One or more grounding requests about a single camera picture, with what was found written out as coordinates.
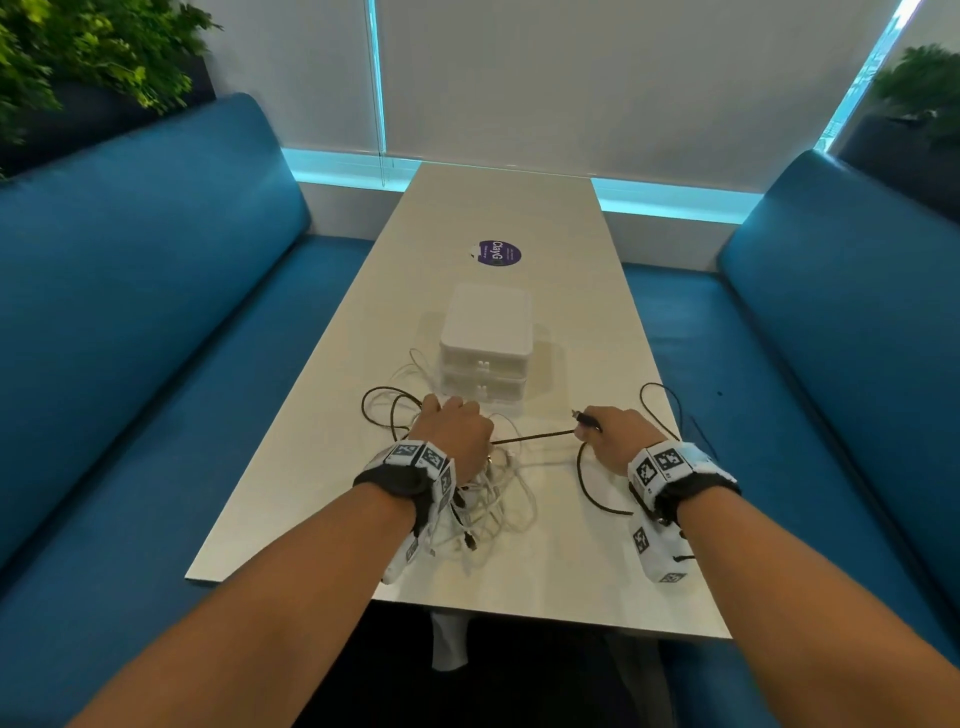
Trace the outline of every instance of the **blue upholstery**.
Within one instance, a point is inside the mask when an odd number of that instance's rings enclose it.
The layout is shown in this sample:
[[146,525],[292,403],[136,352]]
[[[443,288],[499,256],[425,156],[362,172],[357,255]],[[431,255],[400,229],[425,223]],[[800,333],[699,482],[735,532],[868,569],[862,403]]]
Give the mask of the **blue upholstery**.
[[960,228],[810,152],[720,265],[960,611]]
[[249,96],[0,187],[0,565],[307,224]]
[[306,238],[0,578],[0,725],[61,726],[206,593],[183,579],[363,263]]
[[[665,268],[624,270],[664,384],[744,495],[960,665],[957,645],[720,280]],[[663,643],[661,653],[682,728],[776,725],[731,643]]]

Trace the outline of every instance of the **purple sticker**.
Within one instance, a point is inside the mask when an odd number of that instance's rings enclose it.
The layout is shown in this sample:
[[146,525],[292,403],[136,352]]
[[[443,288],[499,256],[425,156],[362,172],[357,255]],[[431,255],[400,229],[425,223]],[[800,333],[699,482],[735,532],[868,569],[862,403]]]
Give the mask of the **purple sticker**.
[[513,265],[520,261],[520,248],[503,240],[483,240],[472,255],[484,265]]

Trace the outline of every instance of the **fist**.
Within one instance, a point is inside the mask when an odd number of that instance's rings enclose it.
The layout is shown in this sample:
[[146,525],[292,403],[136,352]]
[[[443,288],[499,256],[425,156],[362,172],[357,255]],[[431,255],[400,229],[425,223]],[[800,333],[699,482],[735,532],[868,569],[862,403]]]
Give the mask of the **fist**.
[[480,414],[475,401],[464,403],[459,397],[451,397],[440,407],[436,395],[427,395],[407,437],[431,442],[452,457],[457,485],[463,485],[487,463],[492,434],[493,423]]
[[616,407],[588,407],[585,415],[594,418],[603,429],[577,425],[573,434],[589,443],[597,460],[609,471],[627,474],[627,466],[642,449],[661,443],[666,437],[635,409]]

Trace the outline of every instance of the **forearm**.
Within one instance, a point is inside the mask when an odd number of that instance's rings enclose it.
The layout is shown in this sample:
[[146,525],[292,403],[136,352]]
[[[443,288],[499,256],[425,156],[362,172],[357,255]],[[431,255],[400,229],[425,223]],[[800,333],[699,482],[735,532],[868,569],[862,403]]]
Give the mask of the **forearm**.
[[960,672],[875,597],[725,488],[678,520],[785,725],[946,725]]
[[414,522],[360,485],[277,539],[129,663],[73,728],[289,726]]

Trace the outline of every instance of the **sofa backrest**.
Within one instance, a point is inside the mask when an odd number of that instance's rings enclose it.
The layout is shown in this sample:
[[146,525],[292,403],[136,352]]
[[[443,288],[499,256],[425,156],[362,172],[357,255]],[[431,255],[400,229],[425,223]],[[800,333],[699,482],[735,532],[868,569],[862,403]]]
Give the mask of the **sofa backrest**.
[[960,228],[808,152],[719,264],[960,609]]
[[245,95],[0,184],[0,565],[307,224]]

